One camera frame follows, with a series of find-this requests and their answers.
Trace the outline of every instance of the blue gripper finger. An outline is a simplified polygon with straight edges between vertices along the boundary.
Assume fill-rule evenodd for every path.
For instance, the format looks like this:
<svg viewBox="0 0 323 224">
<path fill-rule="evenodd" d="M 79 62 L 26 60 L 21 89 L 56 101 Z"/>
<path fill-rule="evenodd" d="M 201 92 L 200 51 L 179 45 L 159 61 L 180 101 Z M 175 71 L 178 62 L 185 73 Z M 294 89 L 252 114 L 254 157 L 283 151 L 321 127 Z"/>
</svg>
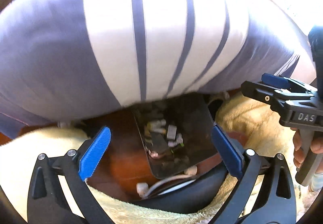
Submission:
<svg viewBox="0 0 323 224">
<path fill-rule="evenodd" d="M 82 181 L 93 175 L 94 170 L 98 166 L 104 152 L 110 144 L 110 140 L 110 129 L 108 127 L 104 127 L 80 159 L 79 175 Z"/>
<path fill-rule="evenodd" d="M 243 176 L 244 157 L 232 139 L 218 125 L 215 125 L 212 129 L 212 143 L 219 152 L 230 175 L 240 180 Z"/>
<path fill-rule="evenodd" d="M 289 80 L 285 79 L 284 77 L 280 77 L 280 76 L 274 76 L 271 74 L 263 74 L 261 76 L 261 81 L 269 86 L 278 88 L 278 89 L 289 89 L 290 85 L 289 85 Z"/>
</svg>

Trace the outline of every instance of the wooden surface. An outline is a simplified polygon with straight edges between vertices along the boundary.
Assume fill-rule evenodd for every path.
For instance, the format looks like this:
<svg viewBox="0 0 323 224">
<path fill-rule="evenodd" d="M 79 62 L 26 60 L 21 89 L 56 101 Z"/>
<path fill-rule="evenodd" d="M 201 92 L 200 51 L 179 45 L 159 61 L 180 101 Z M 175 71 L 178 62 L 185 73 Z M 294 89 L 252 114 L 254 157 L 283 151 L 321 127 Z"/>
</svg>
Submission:
<svg viewBox="0 0 323 224">
<path fill-rule="evenodd" d="M 102 157 L 93 176 L 88 179 L 88 184 L 111 197 L 123 201 L 140 199 L 137 194 L 138 182 L 146 182 L 153 185 L 156 179 L 151 171 L 143 149 L 134 117 L 130 110 L 121 110 L 106 116 L 85 121 L 90 127 L 99 128 L 108 126 L 111 130 L 111 143 Z M 30 129 L 25 128 L 21 133 L 27 133 Z M 246 137 L 238 133 L 230 133 L 230 137 L 238 139 L 242 144 Z M 4 135 L 0 135 L 0 143 L 10 141 Z M 221 162 L 219 155 L 215 155 L 198 166 L 198 174 L 209 171 Z"/>
</svg>

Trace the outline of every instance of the cream fleece blanket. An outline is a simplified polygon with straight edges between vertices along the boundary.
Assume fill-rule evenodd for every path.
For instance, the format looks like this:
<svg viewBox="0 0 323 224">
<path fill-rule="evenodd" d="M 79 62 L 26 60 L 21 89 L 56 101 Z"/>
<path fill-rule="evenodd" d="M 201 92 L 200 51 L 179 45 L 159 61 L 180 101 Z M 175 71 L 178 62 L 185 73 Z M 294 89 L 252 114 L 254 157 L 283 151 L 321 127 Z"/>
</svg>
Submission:
<svg viewBox="0 0 323 224">
<path fill-rule="evenodd" d="M 278 123 L 279 116 L 272 112 L 268 105 L 237 95 L 224 103 L 217 113 L 216 121 L 226 131 L 238 131 L 249 136 L 245 148 L 252 148 L 258 154 L 274 156 L 283 153 L 289 163 L 292 176 L 296 169 L 293 165 L 293 131 Z M 27 220 L 27 194 L 29 181 L 38 154 L 62 156 L 71 148 L 78 147 L 87 139 L 84 132 L 77 129 L 44 128 L 28 133 L 0 147 L 0 184 L 16 210 Z M 82 215 L 78 209 L 64 177 L 60 177 L 63 191 L 72 211 Z M 245 214 L 252 208 L 256 194 L 259 191 L 259 177 L 253 190 L 253 195 L 247 203 Z M 228 176 L 221 186 L 217 196 L 206 208 L 194 214 L 175 214 L 135 206 L 113 199 L 92 187 L 89 187 L 101 207 L 115 223 L 207 223 L 219 210 L 236 183 L 235 178 Z M 295 184 L 296 197 L 300 191 L 305 192 Z M 303 210 L 298 199 L 298 212 Z"/>
</svg>

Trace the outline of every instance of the metal pin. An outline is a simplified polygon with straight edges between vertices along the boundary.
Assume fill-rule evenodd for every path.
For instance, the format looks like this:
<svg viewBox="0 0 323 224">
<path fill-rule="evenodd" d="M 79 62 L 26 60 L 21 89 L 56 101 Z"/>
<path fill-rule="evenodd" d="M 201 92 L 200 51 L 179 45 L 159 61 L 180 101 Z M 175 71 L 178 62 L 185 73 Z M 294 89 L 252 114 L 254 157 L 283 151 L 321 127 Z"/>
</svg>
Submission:
<svg viewBox="0 0 323 224">
<path fill-rule="evenodd" d="M 74 156 L 76 154 L 76 150 L 75 149 L 70 149 L 69 151 L 67 151 L 67 155 L 68 156 Z"/>
<path fill-rule="evenodd" d="M 277 154 L 277 158 L 280 159 L 280 160 L 283 160 L 284 159 L 284 155 L 281 154 L 281 153 L 278 153 Z"/>
<path fill-rule="evenodd" d="M 45 154 L 44 153 L 39 154 L 39 156 L 38 156 L 38 159 L 39 160 L 43 160 L 44 158 L 45 158 Z"/>
<path fill-rule="evenodd" d="M 252 149 L 247 149 L 245 151 L 249 156 L 254 156 L 255 155 L 255 152 L 252 150 Z"/>
</svg>

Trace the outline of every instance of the clutter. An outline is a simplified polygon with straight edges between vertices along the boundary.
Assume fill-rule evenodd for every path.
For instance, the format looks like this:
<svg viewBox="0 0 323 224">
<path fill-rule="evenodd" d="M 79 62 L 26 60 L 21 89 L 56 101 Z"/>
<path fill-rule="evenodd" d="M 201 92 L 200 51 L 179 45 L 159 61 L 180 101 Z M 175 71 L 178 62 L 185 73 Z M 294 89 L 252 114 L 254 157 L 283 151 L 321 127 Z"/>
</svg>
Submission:
<svg viewBox="0 0 323 224">
<path fill-rule="evenodd" d="M 175 140 L 177 127 L 174 125 L 168 125 L 167 139 Z"/>
<path fill-rule="evenodd" d="M 152 174 L 179 174 L 217 153 L 213 120 L 204 98 L 191 93 L 132 108 Z"/>
</svg>

